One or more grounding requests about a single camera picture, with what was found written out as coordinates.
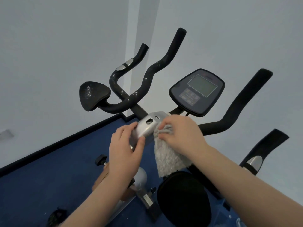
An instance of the person's right arm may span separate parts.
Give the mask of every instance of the person's right arm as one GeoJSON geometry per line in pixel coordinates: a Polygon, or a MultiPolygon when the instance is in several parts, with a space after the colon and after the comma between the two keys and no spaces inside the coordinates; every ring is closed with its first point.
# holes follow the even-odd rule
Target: person's right arm
{"type": "Polygon", "coordinates": [[[166,117],[173,135],[159,134],[174,150],[188,157],[216,186],[248,226],[303,226],[303,206],[254,176],[209,146],[197,124],[188,117],[166,117]]]}

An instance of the person's left arm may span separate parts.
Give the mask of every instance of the person's left arm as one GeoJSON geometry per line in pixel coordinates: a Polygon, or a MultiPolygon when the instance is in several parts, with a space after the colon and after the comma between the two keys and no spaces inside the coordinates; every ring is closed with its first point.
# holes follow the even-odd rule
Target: person's left arm
{"type": "Polygon", "coordinates": [[[134,152],[129,146],[137,122],[122,126],[112,135],[109,146],[109,173],[89,197],[62,223],[62,227],[105,226],[131,179],[138,171],[145,144],[141,137],[134,152]]]}

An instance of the white sticker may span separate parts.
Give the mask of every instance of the white sticker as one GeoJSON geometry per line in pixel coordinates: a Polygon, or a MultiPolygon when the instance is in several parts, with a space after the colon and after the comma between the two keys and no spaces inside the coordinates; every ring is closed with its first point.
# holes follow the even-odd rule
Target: white sticker
{"type": "Polygon", "coordinates": [[[152,200],[149,198],[149,196],[147,194],[144,195],[143,198],[144,198],[144,200],[147,202],[147,204],[149,206],[152,206],[153,202],[152,202],[152,200]]]}

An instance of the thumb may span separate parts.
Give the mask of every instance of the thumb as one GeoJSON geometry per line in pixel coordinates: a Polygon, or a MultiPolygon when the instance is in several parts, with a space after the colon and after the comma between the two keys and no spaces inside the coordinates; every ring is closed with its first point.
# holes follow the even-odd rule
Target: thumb
{"type": "Polygon", "coordinates": [[[141,136],[137,142],[136,148],[134,149],[133,155],[137,158],[139,163],[141,162],[143,150],[145,145],[145,137],[141,136]]]}
{"type": "Polygon", "coordinates": [[[172,138],[173,136],[167,133],[161,133],[158,135],[159,139],[164,140],[165,142],[167,142],[169,145],[171,145],[172,143],[172,138]]]}

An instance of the forearm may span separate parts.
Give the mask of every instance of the forearm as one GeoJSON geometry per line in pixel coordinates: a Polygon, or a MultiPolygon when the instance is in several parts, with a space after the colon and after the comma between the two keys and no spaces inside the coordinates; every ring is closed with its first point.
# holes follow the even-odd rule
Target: forearm
{"type": "Polygon", "coordinates": [[[303,207],[216,149],[192,156],[247,226],[301,226],[303,207]]]}
{"type": "Polygon", "coordinates": [[[106,177],[89,197],[66,219],[62,227],[105,226],[127,184],[106,177]]]}

